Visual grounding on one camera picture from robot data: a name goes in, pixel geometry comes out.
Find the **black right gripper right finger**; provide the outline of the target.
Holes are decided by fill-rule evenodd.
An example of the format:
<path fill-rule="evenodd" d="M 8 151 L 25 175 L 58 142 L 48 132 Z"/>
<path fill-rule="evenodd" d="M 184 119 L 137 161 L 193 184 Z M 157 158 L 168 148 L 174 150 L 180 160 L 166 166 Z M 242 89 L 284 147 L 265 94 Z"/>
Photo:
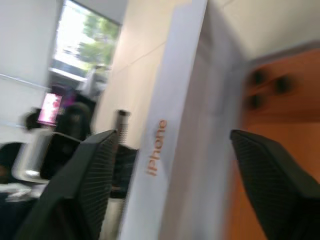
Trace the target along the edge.
<path fill-rule="evenodd" d="M 230 140 L 267 240 L 320 240 L 320 183 L 277 141 L 239 129 Z"/>

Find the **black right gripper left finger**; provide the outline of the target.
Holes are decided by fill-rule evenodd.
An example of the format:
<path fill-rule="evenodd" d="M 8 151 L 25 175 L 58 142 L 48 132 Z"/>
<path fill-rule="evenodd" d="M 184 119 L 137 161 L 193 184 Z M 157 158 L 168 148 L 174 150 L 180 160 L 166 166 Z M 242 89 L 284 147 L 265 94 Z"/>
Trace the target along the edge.
<path fill-rule="evenodd" d="M 99 240 L 117 147 L 116 130 L 84 140 L 49 181 L 14 240 Z"/>

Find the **black office chair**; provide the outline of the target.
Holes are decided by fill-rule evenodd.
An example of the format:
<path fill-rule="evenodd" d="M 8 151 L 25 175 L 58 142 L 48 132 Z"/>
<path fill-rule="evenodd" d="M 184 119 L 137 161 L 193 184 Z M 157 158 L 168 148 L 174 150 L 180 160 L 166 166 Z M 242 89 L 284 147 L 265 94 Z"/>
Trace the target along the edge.
<path fill-rule="evenodd" d="M 91 134 L 91 111 L 82 102 L 68 106 L 59 117 L 55 132 L 84 141 Z"/>

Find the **ribbed metal cylinder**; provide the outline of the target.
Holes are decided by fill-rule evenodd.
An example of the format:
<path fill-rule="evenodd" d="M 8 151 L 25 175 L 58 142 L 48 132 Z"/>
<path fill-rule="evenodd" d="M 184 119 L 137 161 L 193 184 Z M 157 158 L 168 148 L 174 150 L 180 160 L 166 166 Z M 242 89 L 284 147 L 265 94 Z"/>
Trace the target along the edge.
<path fill-rule="evenodd" d="M 116 111 L 116 121 L 115 121 L 115 129 L 118 135 L 118 143 L 124 144 L 128 134 L 128 124 L 129 124 L 129 117 L 130 112 L 119 109 Z"/>

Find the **pink lit monitor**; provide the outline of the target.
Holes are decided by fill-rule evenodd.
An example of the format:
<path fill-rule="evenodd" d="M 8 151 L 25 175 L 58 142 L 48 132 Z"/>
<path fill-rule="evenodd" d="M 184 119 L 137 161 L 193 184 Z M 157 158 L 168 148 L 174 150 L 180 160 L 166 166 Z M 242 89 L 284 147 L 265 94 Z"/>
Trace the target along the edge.
<path fill-rule="evenodd" d="M 56 118 L 60 111 L 61 102 L 61 95 L 55 93 L 47 93 L 45 95 L 37 121 L 43 125 L 54 126 L 56 124 Z"/>

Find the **bright window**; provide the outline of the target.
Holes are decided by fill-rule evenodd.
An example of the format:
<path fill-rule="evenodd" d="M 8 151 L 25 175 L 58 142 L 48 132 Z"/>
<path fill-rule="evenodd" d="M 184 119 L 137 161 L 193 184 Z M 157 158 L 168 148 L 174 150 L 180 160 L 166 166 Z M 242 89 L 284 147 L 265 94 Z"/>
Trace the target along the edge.
<path fill-rule="evenodd" d="M 51 67 L 79 77 L 85 77 L 94 66 L 108 69 L 120 30 L 110 19 L 64 0 Z"/>

